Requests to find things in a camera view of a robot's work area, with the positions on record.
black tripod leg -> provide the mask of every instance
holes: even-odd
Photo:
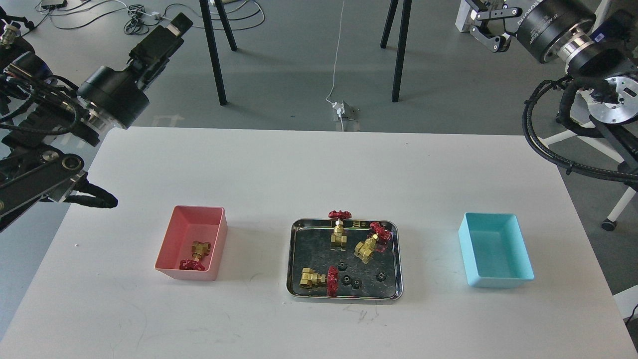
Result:
[[[390,30],[392,29],[392,22],[394,21],[394,14],[397,12],[397,5],[399,0],[390,0],[390,9],[388,10],[388,17],[385,19],[385,27],[383,28],[383,36],[381,37],[381,48],[385,49],[388,45],[388,37],[390,36]]]
[[[394,67],[394,83],[392,85],[392,102],[399,101],[401,89],[401,76],[403,75],[403,59],[405,58],[405,45],[408,41],[408,25],[410,24],[410,10],[412,0],[403,0],[403,13],[401,14],[401,30],[399,32],[399,48],[397,49],[397,62]]]
[[[219,96],[219,104],[224,106],[226,101],[226,91],[224,90],[224,80],[221,78],[221,67],[219,65],[219,55],[217,54],[217,45],[215,44],[215,35],[212,33],[211,10],[208,7],[208,0],[200,0],[200,7],[204,16],[204,32],[206,32],[206,40],[208,41],[208,51],[211,55],[212,74],[215,76],[215,85],[217,86],[217,95]]]
[[[228,38],[230,49],[233,51],[237,51],[235,37],[233,36],[233,31],[230,29],[230,23],[228,22],[228,17],[226,16],[226,10],[224,9],[224,4],[221,3],[221,0],[215,1],[215,8],[217,8],[217,12],[219,13],[219,19],[221,20],[221,25],[224,27],[224,32],[226,33],[226,38]]]

caster wheel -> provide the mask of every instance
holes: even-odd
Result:
[[[600,224],[601,228],[604,229],[607,232],[611,232],[614,229],[616,229],[616,221],[615,220],[609,220],[608,218],[605,219],[602,224]]]

brass valve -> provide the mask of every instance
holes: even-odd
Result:
[[[368,237],[365,241],[359,242],[355,247],[355,256],[361,258],[365,264],[370,262],[370,259],[376,250],[376,241],[378,239],[379,236],[375,233]]]
[[[304,268],[301,270],[301,281],[299,282],[299,286],[301,288],[312,288],[313,286],[325,286],[326,279],[325,274],[315,273],[314,270],[310,268]]]
[[[211,253],[211,244],[209,242],[193,241],[191,252],[193,253],[193,260],[199,262]]]
[[[331,249],[346,250],[348,237],[343,235],[343,220],[337,219],[334,224],[334,230],[330,236],[330,247]]]
[[[185,259],[179,262],[181,270],[206,270],[204,265],[200,263],[202,258],[211,253],[211,244],[209,242],[193,241],[191,247],[192,259]]]

white cable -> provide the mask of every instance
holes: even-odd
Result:
[[[237,10],[239,10],[239,9],[243,8],[243,7],[244,7],[244,5],[246,5],[246,4],[248,4],[248,0],[244,0],[244,2],[243,2],[243,3],[241,3],[241,5],[239,5],[238,7],[234,8],[233,10],[226,11],[226,13],[227,13],[227,14],[229,14],[229,13],[233,13],[233,12],[235,12],[235,11],[237,11]],[[211,14],[212,14],[212,15],[219,15],[219,13],[216,13],[216,12],[213,12],[213,11],[211,11]]]
[[[339,43],[341,42],[341,24],[343,22],[343,8],[346,6],[346,0],[343,0],[343,5],[341,5],[341,18],[339,19],[339,38],[337,39],[337,51],[334,54],[334,66],[332,69],[332,88],[330,89],[330,93],[325,97],[325,100],[333,106],[336,102],[332,102],[328,100],[330,96],[332,96],[332,92],[334,91],[334,83],[337,75],[337,55],[339,54]]]

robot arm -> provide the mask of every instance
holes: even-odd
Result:
[[[543,81],[526,102],[523,128],[529,144],[568,173],[638,188],[638,139],[623,127],[638,119],[638,61],[624,49],[622,41],[635,18],[619,11],[595,29],[592,38],[588,31],[595,19],[578,0],[503,0],[489,7],[479,0],[462,0],[457,28],[469,31],[493,52],[507,51],[511,37],[515,37],[539,63],[564,61],[568,75],[558,81]],[[501,26],[494,30],[497,20]],[[538,99],[552,88],[564,90],[557,122],[577,135],[607,139],[625,160],[618,171],[567,160],[536,136],[531,112]],[[571,118],[577,94],[586,100],[594,128],[583,127]]]
[[[179,14],[130,52],[124,70],[102,66],[80,87],[55,76],[22,38],[0,49],[0,61],[9,64],[0,74],[0,102],[5,104],[0,106],[0,128],[10,131],[2,143],[11,149],[0,160],[0,231],[38,201],[117,206],[113,195],[88,182],[79,156],[50,143],[55,136],[71,133],[96,146],[111,128],[128,128],[149,104],[144,91],[184,43],[182,35],[192,25]],[[11,99],[22,105],[10,113],[6,104]],[[13,125],[13,119],[24,113],[26,119]],[[73,191],[90,196],[71,195]]]

